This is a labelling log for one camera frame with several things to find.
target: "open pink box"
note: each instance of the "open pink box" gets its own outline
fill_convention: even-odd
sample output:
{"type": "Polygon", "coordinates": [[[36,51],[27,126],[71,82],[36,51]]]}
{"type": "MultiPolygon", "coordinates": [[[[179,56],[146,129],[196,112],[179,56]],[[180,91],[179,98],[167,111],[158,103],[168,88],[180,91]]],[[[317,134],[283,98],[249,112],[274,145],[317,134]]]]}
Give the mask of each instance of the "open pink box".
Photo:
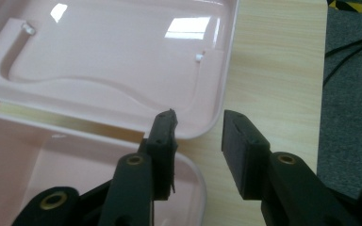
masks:
{"type": "MultiPolygon", "coordinates": [[[[172,108],[176,138],[222,110],[239,0],[0,0],[0,102],[149,133],[172,108]]],[[[110,179],[139,144],[0,114],[0,225],[36,194],[80,194],[110,179]]],[[[206,188],[176,155],[156,225],[200,225],[206,188]]]]}

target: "container lid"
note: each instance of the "container lid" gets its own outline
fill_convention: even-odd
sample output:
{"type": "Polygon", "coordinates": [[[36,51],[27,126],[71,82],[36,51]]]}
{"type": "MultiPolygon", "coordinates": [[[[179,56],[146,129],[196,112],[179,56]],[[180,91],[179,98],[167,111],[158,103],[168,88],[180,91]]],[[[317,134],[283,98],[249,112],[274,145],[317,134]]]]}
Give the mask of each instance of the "container lid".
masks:
{"type": "Polygon", "coordinates": [[[0,102],[145,132],[172,108],[178,138],[209,130],[237,0],[0,1],[0,102]]]}

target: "pink plastic container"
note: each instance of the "pink plastic container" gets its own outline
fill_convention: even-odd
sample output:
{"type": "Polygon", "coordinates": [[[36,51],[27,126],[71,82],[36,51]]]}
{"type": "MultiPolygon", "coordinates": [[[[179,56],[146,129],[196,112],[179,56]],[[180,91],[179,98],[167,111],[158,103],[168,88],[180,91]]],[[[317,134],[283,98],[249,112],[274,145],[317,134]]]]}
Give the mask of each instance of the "pink plastic container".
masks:
{"type": "MultiPolygon", "coordinates": [[[[177,138],[222,110],[238,0],[0,0],[0,102],[149,133],[172,108],[177,138]]],[[[139,144],[0,115],[0,225],[36,194],[110,179],[139,144]]],[[[206,188],[182,154],[156,225],[200,225],[206,188]]]]}

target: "yellow and black tape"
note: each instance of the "yellow and black tape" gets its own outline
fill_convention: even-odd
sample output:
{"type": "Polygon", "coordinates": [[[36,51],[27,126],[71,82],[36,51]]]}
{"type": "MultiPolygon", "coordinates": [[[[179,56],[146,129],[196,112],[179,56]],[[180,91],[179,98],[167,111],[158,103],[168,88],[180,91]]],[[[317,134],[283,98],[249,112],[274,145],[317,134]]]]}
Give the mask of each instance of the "yellow and black tape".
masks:
{"type": "Polygon", "coordinates": [[[328,7],[335,8],[344,11],[353,11],[362,13],[362,3],[352,3],[352,2],[343,2],[343,1],[330,1],[328,0],[328,7]]]}

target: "wooden table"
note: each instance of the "wooden table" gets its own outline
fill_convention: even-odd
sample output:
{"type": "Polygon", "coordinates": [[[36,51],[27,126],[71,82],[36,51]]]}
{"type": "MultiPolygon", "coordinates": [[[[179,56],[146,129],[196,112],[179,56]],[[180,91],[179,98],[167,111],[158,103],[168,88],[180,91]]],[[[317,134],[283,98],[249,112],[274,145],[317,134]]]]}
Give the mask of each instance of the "wooden table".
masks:
{"type": "MultiPolygon", "coordinates": [[[[298,154],[313,170],[319,142],[326,12],[324,0],[240,0],[223,106],[247,115],[273,152],[298,154]]],[[[0,112],[51,124],[63,121],[13,105],[0,105],[0,112]]],[[[68,119],[66,126],[103,135],[111,129],[74,119],[68,119]]],[[[135,141],[140,136],[123,134],[135,141]]],[[[241,199],[221,141],[222,115],[205,135],[179,141],[178,152],[195,162],[206,180],[203,225],[264,225],[260,202],[241,199]]]]}

